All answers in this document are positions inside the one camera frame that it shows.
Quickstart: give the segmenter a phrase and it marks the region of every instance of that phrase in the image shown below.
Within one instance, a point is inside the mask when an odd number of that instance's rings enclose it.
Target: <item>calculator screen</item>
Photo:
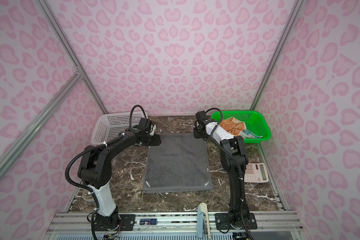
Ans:
[[[262,164],[260,165],[260,171],[261,171],[261,175],[263,177],[263,180],[267,180],[267,177],[266,177],[265,171],[264,171],[264,167],[263,167]]]

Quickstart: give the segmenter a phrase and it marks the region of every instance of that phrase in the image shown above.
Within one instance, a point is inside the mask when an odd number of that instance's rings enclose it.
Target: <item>stapler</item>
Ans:
[[[206,203],[202,202],[197,207],[197,238],[203,239],[203,236],[206,234],[208,235],[208,239],[211,239],[208,209]]]

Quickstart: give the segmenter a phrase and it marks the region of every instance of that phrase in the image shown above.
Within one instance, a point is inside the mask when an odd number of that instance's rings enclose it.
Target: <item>calculator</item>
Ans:
[[[268,172],[264,163],[249,163],[245,170],[244,182],[269,182]]]

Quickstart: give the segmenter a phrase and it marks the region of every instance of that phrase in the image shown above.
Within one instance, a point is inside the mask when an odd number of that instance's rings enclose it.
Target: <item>pink wallpaper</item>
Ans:
[[[248,109],[294,0],[51,0],[109,112]]]
[[[0,156],[73,71],[32,0],[0,1]]]
[[[65,168],[91,144],[100,115],[88,89],[79,83],[0,181],[0,240],[43,238],[74,189],[64,178]],[[77,166],[71,173],[76,180]]]
[[[360,239],[360,1],[307,2],[258,110],[309,239]]]

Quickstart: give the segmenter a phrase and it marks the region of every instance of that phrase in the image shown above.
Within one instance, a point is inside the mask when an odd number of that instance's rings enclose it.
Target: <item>diagonal metal bar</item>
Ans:
[[[264,88],[267,85],[267,83],[272,75],[272,71],[277,64],[278,59],[281,56],[281,53],[283,52],[284,46],[287,43],[289,36],[291,35],[292,30],[293,30],[294,26],[296,25],[296,22],[298,21],[300,13],[304,9],[305,2],[306,2],[306,0],[296,0],[295,4],[293,5],[292,11],[289,14],[287,23],[285,24],[283,32],[281,33],[280,40],[276,45],[275,51],[273,52],[271,60],[269,61],[269,64],[265,71],[264,77],[261,80],[260,87],[257,90],[256,95],[254,97],[253,103],[251,105],[251,110],[255,110],[257,104],[260,101],[260,98],[264,91]]]
[[[0,180],[13,166],[20,154],[28,147],[37,133],[48,122],[56,109],[61,105],[76,84],[83,79],[83,75],[78,71],[69,82],[54,96],[42,112],[29,124],[23,134],[16,140],[13,146],[0,157]]]
[[[100,99],[99,95],[97,94],[97,91],[93,87],[91,80],[89,79],[87,73],[85,72],[83,66],[81,65],[79,58],[77,57],[76,53],[74,52],[71,44],[68,41],[68,38],[66,37],[65,33],[63,32],[55,14],[53,13],[51,6],[47,2],[47,0],[35,0],[37,5],[39,6],[40,10],[43,12],[47,22],[49,23],[49,26],[54,31],[55,35],[59,39],[62,47],[67,52],[67,55],[71,59],[72,63],[76,66],[76,69],[78,71],[82,71],[84,74],[84,82],[87,85],[87,88],[89,89],[89,92],[92,94],[93,98],[95,99],[97,105],[100,107],[103,114],[107,114],[107,108],[105,107],[104,103]]]

